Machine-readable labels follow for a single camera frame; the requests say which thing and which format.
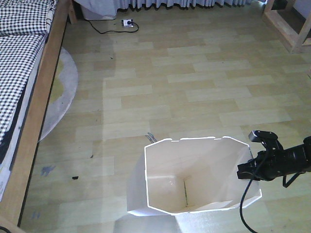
wooden furniture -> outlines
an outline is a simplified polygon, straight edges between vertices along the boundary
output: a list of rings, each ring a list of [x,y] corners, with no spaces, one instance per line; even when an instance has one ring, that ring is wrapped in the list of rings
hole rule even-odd
[[[288,0],[286,8],[281,11],[272,10],[274,1],[275,0],[268,0],[262,16],[263,21],[277,31],[280,40],[290,53],[311,52],[311,38],[307,38],[311,29],[311,12],[300,33],[297,33],[279,14],[281,11],[292,10],[296,0]]]
[[[27,187],[31,176],[37,142],[41,132],[52,87],[67,17],[77,21],[72,0],[58,0],[49,39],[39,65],[29,110],[22,130],[11,177],[0,202],[0,226],[12,233],[23,233],[19,224]]]

wooden floor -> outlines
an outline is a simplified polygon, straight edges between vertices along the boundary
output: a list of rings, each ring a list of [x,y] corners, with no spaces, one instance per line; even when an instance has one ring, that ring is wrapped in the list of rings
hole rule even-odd
[[[39,146],[21,227],[29,233],[246,233],[237,209],[135,217],[126,212],[126,180],[150,142],[273,131],[285,148],[311,135],[311,54],[289,54],[243,8],[178,7],[119,12],[94,23],[138,33],[99,35],[85,21],[68,25],[64,48],[80,83],[68,113]],[[256,155],[263,147],[250,143]],[[55,168],[47,175],[42,168]],[[289,188],[260,182],[263,198],[244,211],[260,233],[311,229],[311,173]]]

wooden bed frame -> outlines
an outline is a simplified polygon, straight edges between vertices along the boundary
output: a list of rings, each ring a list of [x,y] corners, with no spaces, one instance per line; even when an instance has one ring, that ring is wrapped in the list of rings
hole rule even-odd
[[[38,139],[41,134],[42,122],[45,117],[68,16],[71,23],[77,21],[72,0],[58,0],[49,39],[43,50],[37,81],[21,133],[14,167],[0,202],[0,226],[6,227],[12,233],[25,233],[18,225],[20,224],[35,162]]]
[[[311,29],[311,13],[306,18],[299,33],[279,15],[281,11],[291,11],[296,0],[288,0],[284,10],[272,10],[275,0],[268,0],[262,19],[279,35],[280,40],[290,53],[311,52],[311,39],[307,35]]]

white box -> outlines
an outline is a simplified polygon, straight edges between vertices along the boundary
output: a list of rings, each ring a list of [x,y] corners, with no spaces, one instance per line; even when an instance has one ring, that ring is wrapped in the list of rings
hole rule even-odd
[[[163,139],[144,148],[127,183],[127,211],[136,216],[228,210],[240,205],[249,180],[237,165],[252,159],[234,138]],[[253,181],[243,207],[261,198]]]

white curtain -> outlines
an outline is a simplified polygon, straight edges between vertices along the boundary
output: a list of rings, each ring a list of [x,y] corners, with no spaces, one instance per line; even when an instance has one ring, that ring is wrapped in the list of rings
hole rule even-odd
[[[127,9],[129,5],[134,8],[141,8],[143,5],[150,7],[155,4],[156,7],[160,7],[162,3],[166,4],[168,7],[178,4],[181,7],[196,6],[196,4],[201,6],[214,6],[215,3],[224,5],[227,3],[229,5],[245,5],[251,3],[253,0],[75,0],[82,7],[85,7],[91,12],[96,13],[100,16],[110,16],[115,17],[118,9]]]

